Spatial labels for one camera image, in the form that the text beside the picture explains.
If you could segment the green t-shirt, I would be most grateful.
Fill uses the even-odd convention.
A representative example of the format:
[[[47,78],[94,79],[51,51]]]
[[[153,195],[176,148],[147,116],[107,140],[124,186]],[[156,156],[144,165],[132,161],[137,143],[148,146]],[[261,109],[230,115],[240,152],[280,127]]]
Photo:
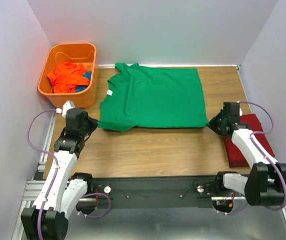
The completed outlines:
[[[208,123],[202,83],[195,68],[153,68],[117,63],[100,105],[99,127],[202,128]]]

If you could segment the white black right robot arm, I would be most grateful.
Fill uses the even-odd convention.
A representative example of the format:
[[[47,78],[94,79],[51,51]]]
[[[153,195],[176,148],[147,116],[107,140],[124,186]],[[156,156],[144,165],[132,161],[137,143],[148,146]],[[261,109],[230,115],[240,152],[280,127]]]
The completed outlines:
[[[286,206],[286,163],[279,163],[257,140],[261,131],[253,131],[240,120],[240,102],[224,102],[223,108],[207,126],[216,134],[227,137],[245,157],[250,173],[220,171],[213,191],[224,196],[230,190],[245,197],[250,206],[280,210]]]

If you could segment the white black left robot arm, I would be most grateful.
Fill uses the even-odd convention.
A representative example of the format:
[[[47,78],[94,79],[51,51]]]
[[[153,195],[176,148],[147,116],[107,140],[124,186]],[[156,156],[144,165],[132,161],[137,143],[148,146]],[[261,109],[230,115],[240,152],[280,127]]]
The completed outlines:
[[[89,197],[94,190],[91,174],[70,174],[98,121],[81,108],[71,108],[66,111],[65,122],[54,144],[52,166],[42,190],[33,205],[21,213],[29,240],[65,239],[73,208],[81,197]]]

